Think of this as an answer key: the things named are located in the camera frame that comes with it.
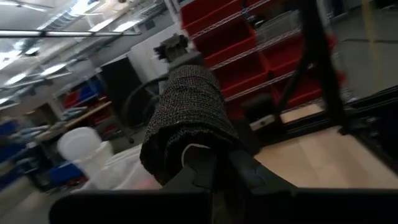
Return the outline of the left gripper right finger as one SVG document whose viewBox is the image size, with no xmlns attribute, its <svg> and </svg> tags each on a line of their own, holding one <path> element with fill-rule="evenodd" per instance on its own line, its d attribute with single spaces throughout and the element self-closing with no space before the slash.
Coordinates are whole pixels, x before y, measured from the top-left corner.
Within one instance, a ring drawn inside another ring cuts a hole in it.
<svg viewBox="0 0 398 224">
<path fill-rule="evenodd" d="M 231 151 L 228 159 L 237 172 L 239 180 L 252 189 L 284 190 L 295 186 L 282 177 L 265 168 L 259 161 L 245 151 Z"/>
</svg>

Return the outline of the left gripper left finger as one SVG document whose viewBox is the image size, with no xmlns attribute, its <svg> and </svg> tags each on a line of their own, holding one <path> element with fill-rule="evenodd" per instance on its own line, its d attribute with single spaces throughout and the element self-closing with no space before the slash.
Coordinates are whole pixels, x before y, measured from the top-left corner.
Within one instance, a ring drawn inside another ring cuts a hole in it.
<svg viewBox="0 0 398 224">
<path fill-rule="evenodd" d="M 182 153 L 183 168 L 162 190 L 213 190 L 217 155 L 209 147 L 188 145 Z"/>
</svg>

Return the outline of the black elastic bandage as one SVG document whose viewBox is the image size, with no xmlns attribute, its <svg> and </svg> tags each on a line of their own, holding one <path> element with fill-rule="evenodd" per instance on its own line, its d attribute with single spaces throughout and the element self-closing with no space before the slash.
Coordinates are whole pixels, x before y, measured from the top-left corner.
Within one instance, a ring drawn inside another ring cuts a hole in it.
<svg viewBox="0 0 398 224">
<path fill-rule="evenodd" d="M 191 161 L 246 149 L 228 118 L 215 76 L 199 65 L 169 72 L 140 155 L 154 179 L 165 185 Z"/>
</svg>

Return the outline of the clear plastic storage box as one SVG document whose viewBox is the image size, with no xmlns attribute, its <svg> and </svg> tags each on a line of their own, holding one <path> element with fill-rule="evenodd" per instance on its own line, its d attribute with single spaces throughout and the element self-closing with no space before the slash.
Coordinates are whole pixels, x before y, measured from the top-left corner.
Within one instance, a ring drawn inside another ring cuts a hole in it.
<svg viewBox="0 0 398 224">
<path fill-rule="evenodd" d="M 141 147 L 109 158 L 79 190 L 159 190 L 162 186 L 141 164 Z"/>
</svg>

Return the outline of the white cabinet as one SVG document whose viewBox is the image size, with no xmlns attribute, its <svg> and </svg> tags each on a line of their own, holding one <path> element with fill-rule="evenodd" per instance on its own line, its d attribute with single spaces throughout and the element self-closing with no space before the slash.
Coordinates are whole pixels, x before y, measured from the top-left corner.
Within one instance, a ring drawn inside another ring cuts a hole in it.
<svg viewBox="0 0 398 224">
<path fill-rule="evenodd" d="M 127 53 L 127 57 L 142 83 L 167 73 L 167 63 L 158 59 L 153 48 L 158 47 L 161 42 L 174 34 L 182 34 L 181 29 L 176 24 L 133 46 Z"/>
</svg>

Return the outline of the black cabinet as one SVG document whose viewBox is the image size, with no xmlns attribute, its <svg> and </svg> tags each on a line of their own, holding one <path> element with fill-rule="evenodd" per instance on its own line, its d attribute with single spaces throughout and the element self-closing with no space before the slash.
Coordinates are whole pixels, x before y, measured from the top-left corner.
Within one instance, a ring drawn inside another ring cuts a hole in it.
<svg viewBox="0 0 398 224">
<path fill-rule="evenodd" d="M 140 90 L 130 102 L 128 101 L 130 94 L 142 85 L 128 58 L 102 66 L 100 80 L 124 125 L 134 127 L 144 122 L 143 111 L 150 101 L 150 95 L 145 90 Z M 124 106 L 127 102 L 129 104 L 126 111 Z"/>
</svg>

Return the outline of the black office chair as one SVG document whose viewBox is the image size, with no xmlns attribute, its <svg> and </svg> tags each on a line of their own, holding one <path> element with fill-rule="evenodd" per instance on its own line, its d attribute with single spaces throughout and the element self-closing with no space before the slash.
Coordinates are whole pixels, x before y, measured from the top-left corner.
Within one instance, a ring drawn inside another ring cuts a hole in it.
<svg viewBox="0 0 398 224">
<path fill-rule="evenodd" d="M 122 121 L 132 131 L 147 125 L 160 100 L 160 86 L 169 79 L 167 74 L 140 84 L 127 97 L 122 108 Z"/>
</svg>

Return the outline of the wooden workbench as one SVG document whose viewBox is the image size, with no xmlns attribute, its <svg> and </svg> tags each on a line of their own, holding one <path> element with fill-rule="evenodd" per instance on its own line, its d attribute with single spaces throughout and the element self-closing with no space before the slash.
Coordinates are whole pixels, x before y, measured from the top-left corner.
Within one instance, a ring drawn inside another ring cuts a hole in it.
<svg viewBox="0 0 398 224">
<path fill-rule="evenodd" d="M 58 129 L 53 129 L 51 131 L 45 131 L 42 134 L 39 134 L 38 136 L 36 136 L 34 138 L 34 142 L 39 143 L 42 141 L 47 141 L 58 134 L 64 133 L 64 132 L 68 131 L 69 129 L 71 129 L 72 127 L 76 126 L 79 122 L 88 118 L 89 116 L 109 107 L 111 104 L 112 104 L 111 101 L 107 101 L 107 102 L 103 103 L 102 105 L 97 106 L 95 109 L 89 110 L 89 112 L 86 112 L 83 115 L 81 115 L 71 121 L 68 121 L 67 123 L 65 123 L 63 126 L 61 126 Z"/>
</svg>

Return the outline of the long ceiling light bar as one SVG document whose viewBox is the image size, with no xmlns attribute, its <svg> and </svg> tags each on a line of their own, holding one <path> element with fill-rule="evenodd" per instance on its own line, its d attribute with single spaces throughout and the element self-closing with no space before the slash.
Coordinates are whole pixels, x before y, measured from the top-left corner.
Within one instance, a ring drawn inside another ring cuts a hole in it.
<svg viewBox="0 0 398 224">
<path fill-rule="evenodd" d="M 90 32 L 90 31 L 52 31 L 52 30 L 0 30 L 0 39 L 24 38 L 62 38 L 62 37 L 117 37 L 137 36 L 141 32 Z"/>
</svg>

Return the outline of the white bucket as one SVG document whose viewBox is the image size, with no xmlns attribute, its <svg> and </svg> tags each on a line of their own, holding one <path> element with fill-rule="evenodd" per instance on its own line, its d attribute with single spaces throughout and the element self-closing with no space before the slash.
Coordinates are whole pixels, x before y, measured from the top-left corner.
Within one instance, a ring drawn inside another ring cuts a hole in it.
<svg viewBox="0 0 398 224">
<path fill-rule="evenodd" d="M 92 179 L 114 156 L 109 141 L 103 141 L 95 129 L 75 128 L 65 133 L 57 143 L 60 155 Z"/>
</svg>

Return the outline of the blue storage bin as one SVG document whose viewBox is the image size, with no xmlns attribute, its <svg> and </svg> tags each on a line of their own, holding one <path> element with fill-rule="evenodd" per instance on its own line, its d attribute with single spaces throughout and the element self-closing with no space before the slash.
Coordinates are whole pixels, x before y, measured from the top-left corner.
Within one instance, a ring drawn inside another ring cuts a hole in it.
<svg viewBox="0 0 398 224">
<path fill-rule="evenodd" d="M 75 186 L 86 180 L 82 171 L 71 162 L 57 164 L 47 171 L 52 187 Z"/>
</svg>

